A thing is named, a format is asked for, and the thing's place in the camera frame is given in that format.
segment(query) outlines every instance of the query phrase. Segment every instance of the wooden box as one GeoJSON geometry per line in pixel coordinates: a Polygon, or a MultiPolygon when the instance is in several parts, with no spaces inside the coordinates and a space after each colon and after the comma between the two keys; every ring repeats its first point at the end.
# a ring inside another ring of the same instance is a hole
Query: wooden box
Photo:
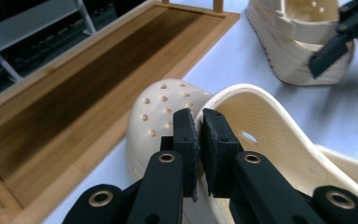
{"type": "Polygon", "coordinates": [[[124,137],[141,91],[185,75],[238,17],[147,1],[1,93],[0,223],[40,223],[124,137]]]}

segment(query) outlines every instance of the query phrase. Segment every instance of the white table surface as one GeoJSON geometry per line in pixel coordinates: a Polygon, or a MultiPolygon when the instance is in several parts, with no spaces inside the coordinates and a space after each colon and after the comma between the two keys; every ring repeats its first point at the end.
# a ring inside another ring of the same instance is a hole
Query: white table surface
{"type": "MultiPolygon", "coordinates": [[[[212,8],[212,0],[171,2],[212,8]]],[[[358,159],[358,48],[347,75],[336,86],[284,84],[272,74],[262,46],[245,17],[247,4],[246,0],[225,1],[225,11],[240,13],[240,19],[184,80],[210,93],[237,83],[261,87],[283,105],[312,142],[358,159]]],[[[76,199],[90,187],[102,183],[122,189],[129,186],[132,182],[125,161],[125,144],[124,139],[44,223],[61,223],[76,199]]]]}

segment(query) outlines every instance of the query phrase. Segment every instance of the beige shoe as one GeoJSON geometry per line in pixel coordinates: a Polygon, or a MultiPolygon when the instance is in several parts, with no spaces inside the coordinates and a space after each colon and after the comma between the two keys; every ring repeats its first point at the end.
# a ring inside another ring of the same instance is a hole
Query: beige shoe
{"type": "Polygon", "coordinates": [[[336,33],[337,0],[250,0],[246,16],[277,78],[295,85],[337,84],[351,62],[348,53],[314,79],[310,57],[336,33]]]}
{"type": "MultiPolygon", "coordinates": [[[[358,197],[358,165],[349,168],[358,162],[327,149],[321,152],[271,95],[248,84],[211,95],[182,80],[164,79],[144,90],[127,132],[128,165],[135,179],[142,178],[151,155],[159,151],[161,136],[172,136],[172,113],[185,107],[191,109],[198,132],[202,108],[223,113],[242,147],[265,155],[295,189],[311,195],[317,187],[333,185],[358,197]]],[[[198,193],[196,203],[184,200],[185,223],[232,223],[227,200],[208,197],[204,176],[198,193]]]]}

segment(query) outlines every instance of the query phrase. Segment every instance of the clog ventilation hole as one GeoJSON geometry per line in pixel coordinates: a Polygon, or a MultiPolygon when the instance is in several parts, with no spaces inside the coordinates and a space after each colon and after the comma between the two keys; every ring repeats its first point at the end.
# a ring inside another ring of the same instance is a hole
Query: clog ventilation hole
{"type": "MultiPolygon", "coordinates": [[[[186,84],[183,83],[183,82],[179,82],[179,83],[178,83],[178,86],[181,87],[181,88],[185,88],[185,87],[186,87],[186,84]]],[[[161,85],[159,86],[159,88],[160,88],[161,91],[164,91],[164,90],[167,90],[167,89],[168,89],[168,86],[167,86],[166,84],[161,84],[161,85]]],[[[185,97],[185,98],[190,98],[190,96],[191,96],[190,93],[185,92],[185,91],[183,91],[183,93],[182,93],[181,95],[182,95],[182,97],[185,97]]],[[[145,97],[145,98],[142,100],[142,102],[143,102],[144,105],[151,105],[151,103],[152,103],[152,100],[151,100],[151,99],[153,99],[153,97],[145,97]]],[[[161,95],[158,97],[158,99],[159,99],[159,102],[160,102],[160,103],[167,103],[167,102],[169,101],[169,97],[166,96],[166,95],[164,95],[164,94],[161,94],[161,95]]],[[[194,106],[194,104],[192,104],[192,103],[187,103],[187,104],[185,104],[185,108],[190,108],[190,109],[191,109],[192,106],[194,106]]],[[[164,124],[164,127],[165,127],[166,129],[171,129],[171,128],[173,128],[172,111],[173,111],[172,108],[170,108],[170,107],[165,107],[165,108],[162,109],[162,111],[161,111],[162,113],[159,113],[159,114],[158,114],[159,117],[161,116],[161,118],[159,118],[158,120],[167,120],[167,121],[165,122],[165,124],[164,124]]],[[[143,122],[148,122],[148,121],[149,121],[149,115],[148,115],[147,113],[142,114],[142,115],[141,115],[141,120],[142,120],[143,122]]],[[[154,129],[149,129],[149,130],[147,131],[147,134],[148,134],[148,136],[150,136],[150,137],[155,137],[155,136],[158,135],[157,131],[154,130],[154,129]]]]}

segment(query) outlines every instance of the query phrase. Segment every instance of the beige clog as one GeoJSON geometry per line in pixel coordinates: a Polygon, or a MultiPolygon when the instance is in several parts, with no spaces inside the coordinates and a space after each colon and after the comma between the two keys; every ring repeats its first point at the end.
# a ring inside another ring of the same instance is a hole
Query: beige clog
{"type": "MultiPolygon", "coordinates": [[[[191,109],[198,132],[202,108],[223,113],[242,147],[264,154],[295,189],[311,195],[317,187],[333,185],[358,197],[358,161],[321,151],[271,95],[248,84],[211,95],[182,80],[164,79],[144,90],[132,108],[127,132],[128,165],[135,179],[142,178],[151,155],[159,151],[161,136],[172,136],[172,113],[185,107],[191,109]]],[[[196,203],[184,200],[185,222],[232,222],[227,200],[208,197],[204,176],[198,193],[196,203]]]]}
{"type": "Polygon", "coordinates": [[[250,0],[246,16],[267,54],[273,73],[295,85],[337,84],[351,62],[348,53],[314,79],[310,57],[336,33],[337,0],[250,0]]]}

